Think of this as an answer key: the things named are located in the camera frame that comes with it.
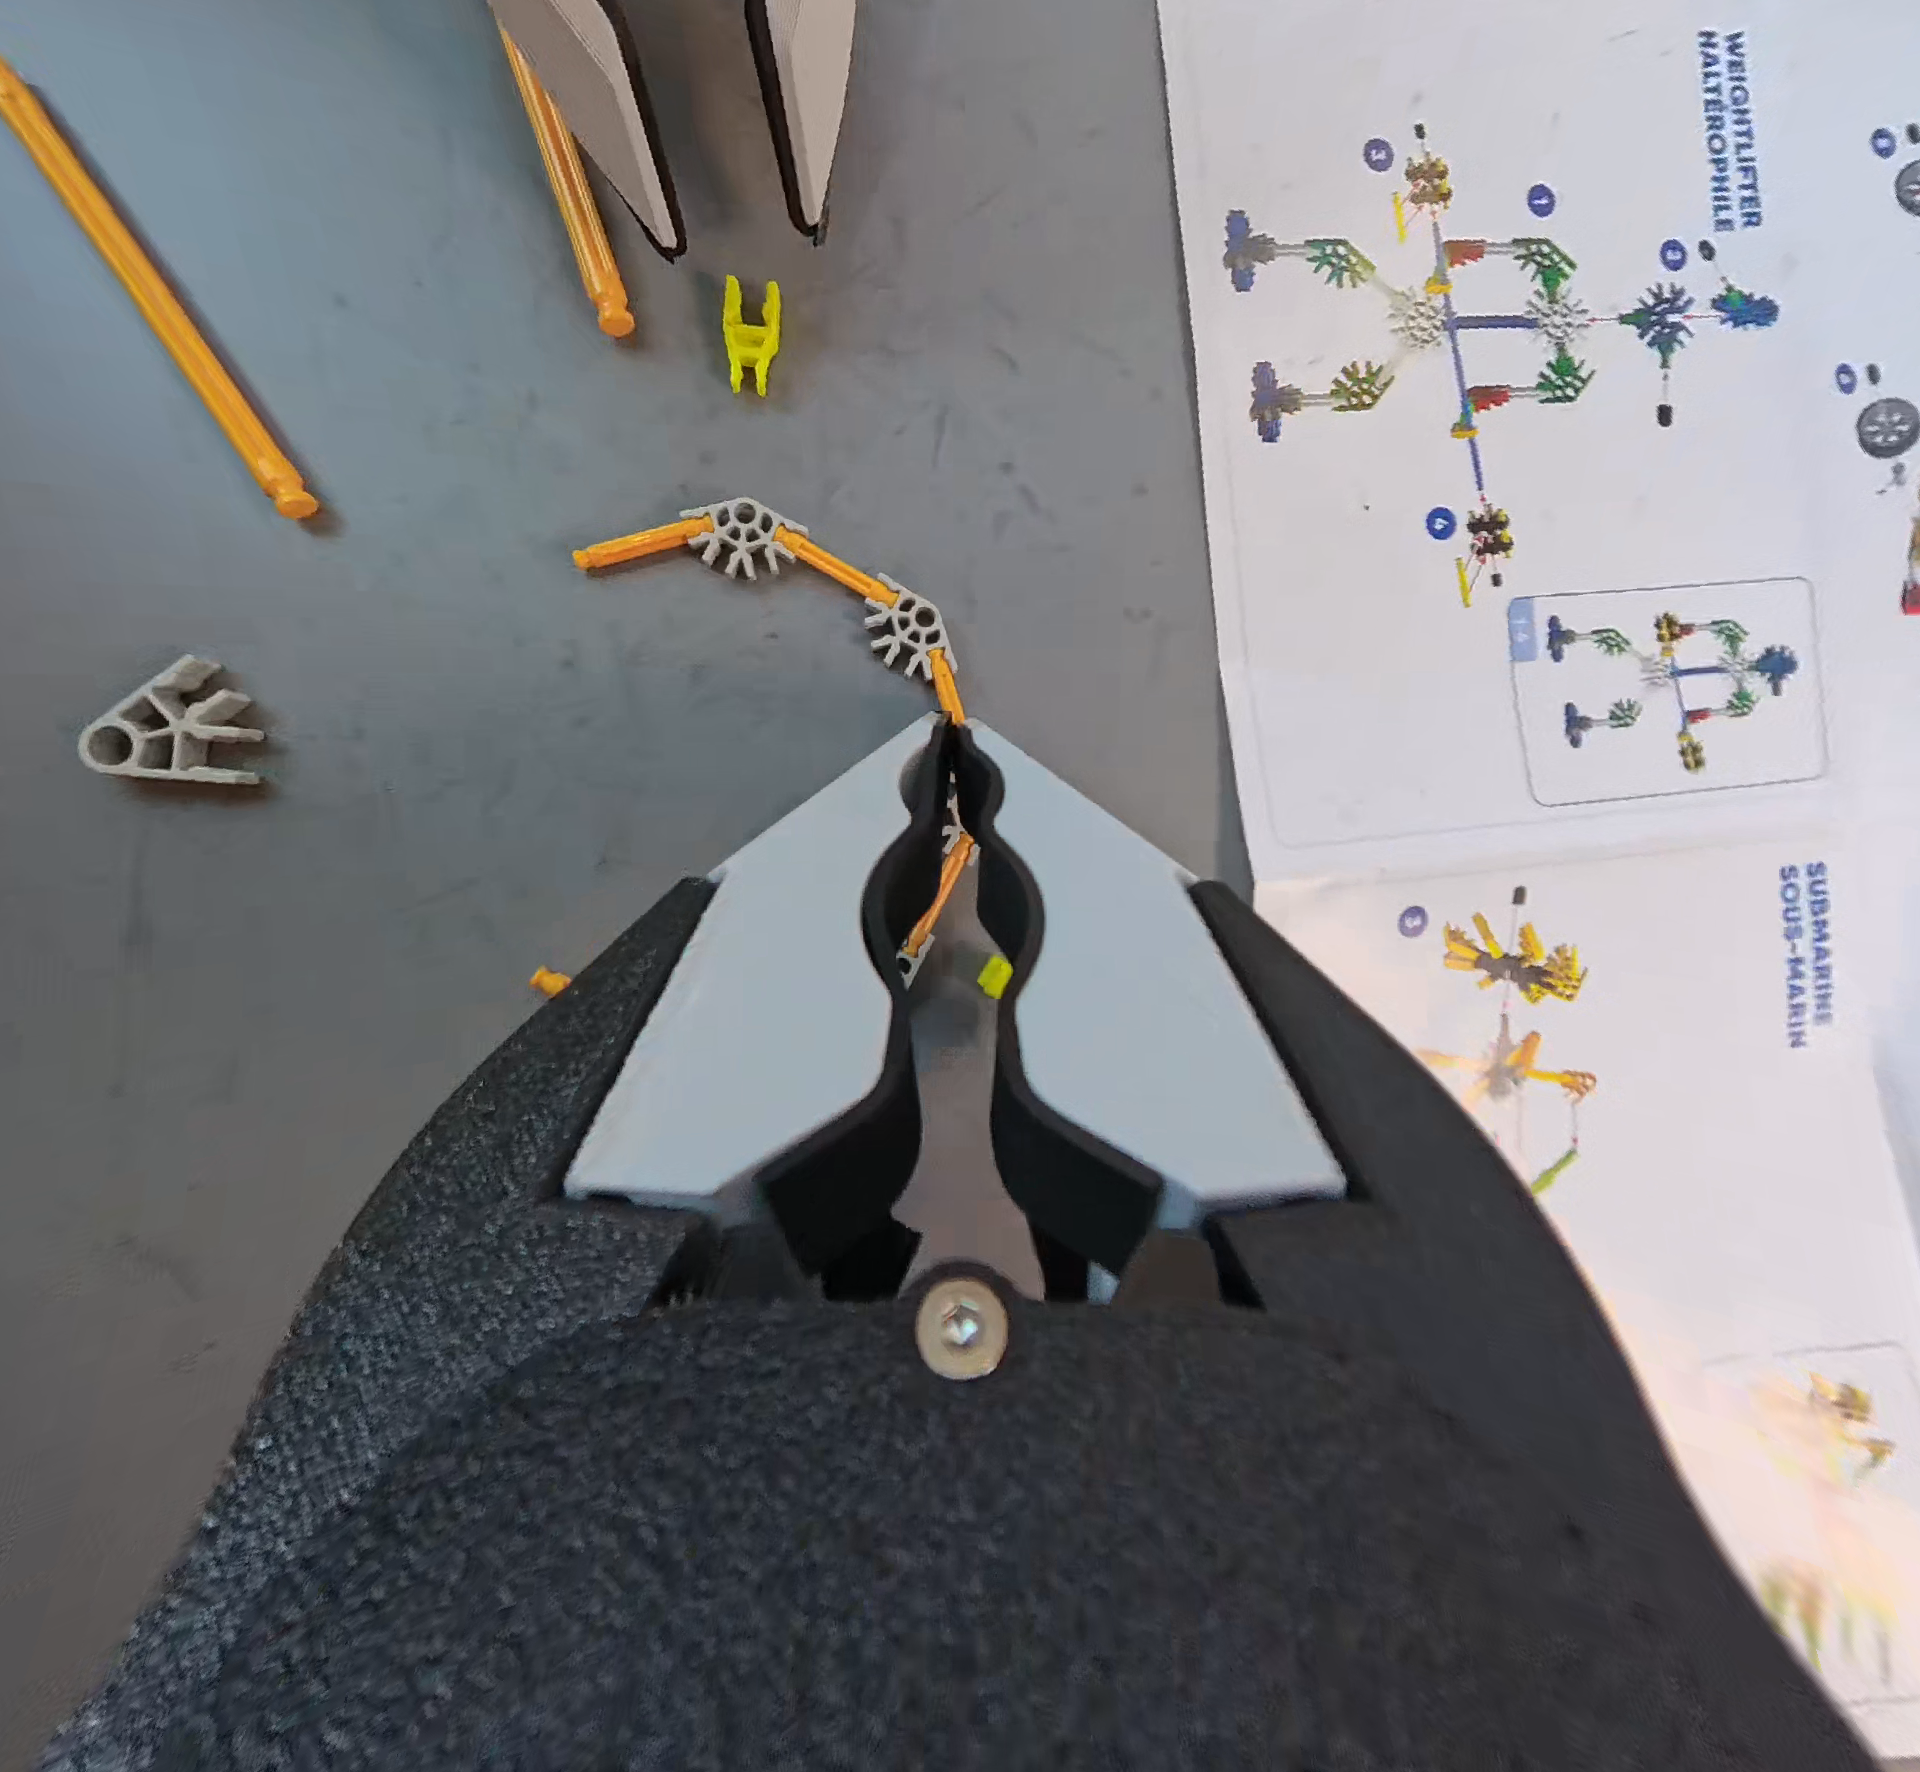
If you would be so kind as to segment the long yellow rod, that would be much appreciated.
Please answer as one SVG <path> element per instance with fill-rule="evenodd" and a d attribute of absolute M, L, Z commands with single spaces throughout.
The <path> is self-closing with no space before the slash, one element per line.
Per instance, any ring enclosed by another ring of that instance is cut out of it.
<path fill-rule="evenodd" d="M 2 61 L 2 115 L 275 512 L 295 522 L 315 519 L 322 504 L 290 455 L 278 445 L 190 310 L 7 60 Z"/>
<path fill-rule="evenodd" d="M 634 315 L 575 137 L 513 34 L 498 27 L 498 38 L 567 231 L 580 287 L 594 304 L 599 330 L 612 340 L 625 340 L 634 331 Z"/>

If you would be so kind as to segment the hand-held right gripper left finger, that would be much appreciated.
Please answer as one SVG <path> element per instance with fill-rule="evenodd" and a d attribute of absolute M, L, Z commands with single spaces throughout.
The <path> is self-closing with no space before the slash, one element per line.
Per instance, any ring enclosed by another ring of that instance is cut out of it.
<path fill-rule="evenodd" d="M 562 1190 L 695 1217 L 714 1291 L 904 1287 L 921 1105 L 899 951 L 940 882 L 948 732 L 908 724 L 685 884 L 690 928 Z"/>

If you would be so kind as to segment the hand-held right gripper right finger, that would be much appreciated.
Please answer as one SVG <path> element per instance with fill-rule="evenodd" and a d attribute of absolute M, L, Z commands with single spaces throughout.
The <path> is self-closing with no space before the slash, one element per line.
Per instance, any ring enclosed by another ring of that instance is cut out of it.
<path fill-rule="evenodd" d="M 996 1000 L 990 1145 L 1048 1296 L 1116 1288 L 1156 1235 L 1338 1201 L 1315 1128 L 1200 891 L 1212 884 L 982 721 L 955 731 Z"/>

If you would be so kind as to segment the white building instruction sheet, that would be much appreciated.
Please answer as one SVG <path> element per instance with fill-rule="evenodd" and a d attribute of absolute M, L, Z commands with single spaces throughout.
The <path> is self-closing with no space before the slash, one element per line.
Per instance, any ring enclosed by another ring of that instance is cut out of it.
<path fill-rule="evenodd" d="M 1915 1757 L 1915 0 L 1158 0 L 1261 915 Z"/>

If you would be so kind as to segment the grey wedge connector piece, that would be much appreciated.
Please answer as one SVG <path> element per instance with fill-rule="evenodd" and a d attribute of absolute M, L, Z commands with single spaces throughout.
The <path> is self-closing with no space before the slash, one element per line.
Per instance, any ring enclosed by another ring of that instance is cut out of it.
<path fill-rule="evenodd" d="M 252 699 L 224 680 L 218 659 L 179 655 L 86 721 L 77 752 L 100 775 L 252 788 L 262 785 L 254 769 L 218 758 L 222 747 L 268 738 L 246 719 L 250 710 Z"/>

